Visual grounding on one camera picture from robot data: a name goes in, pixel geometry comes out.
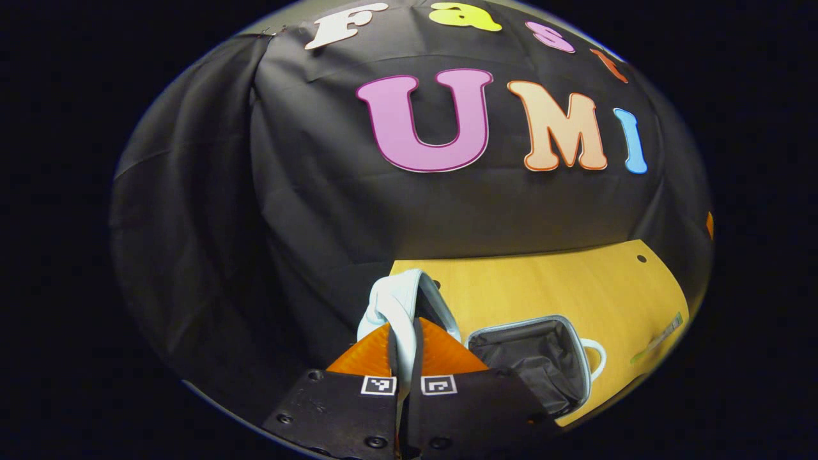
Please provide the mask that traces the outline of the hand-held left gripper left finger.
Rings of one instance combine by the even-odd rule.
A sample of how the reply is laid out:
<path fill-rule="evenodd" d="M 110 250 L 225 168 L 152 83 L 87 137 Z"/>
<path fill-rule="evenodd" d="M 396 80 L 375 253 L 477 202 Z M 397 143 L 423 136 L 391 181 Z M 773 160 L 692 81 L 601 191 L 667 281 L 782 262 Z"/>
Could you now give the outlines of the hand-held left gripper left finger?
<path fill-rule="evenodd" d="M 263 430 L 337 459 L 394 459 L 398 393 L 389 324 L 378 326 L 327 369 L 309 369 L 263 422 Z"/>

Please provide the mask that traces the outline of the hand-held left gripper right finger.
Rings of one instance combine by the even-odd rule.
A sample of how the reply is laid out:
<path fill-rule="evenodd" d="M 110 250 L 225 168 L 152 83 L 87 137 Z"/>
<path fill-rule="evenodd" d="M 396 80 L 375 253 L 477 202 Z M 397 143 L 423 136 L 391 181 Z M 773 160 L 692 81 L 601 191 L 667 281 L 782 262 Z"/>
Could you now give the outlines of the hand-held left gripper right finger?
<path fill-rule="evenodd" d="M 412 459 L 541 459 L 563 429 L 516 372 L 490 369 L 426 318 L 415 318 L 409 393 Z"/>

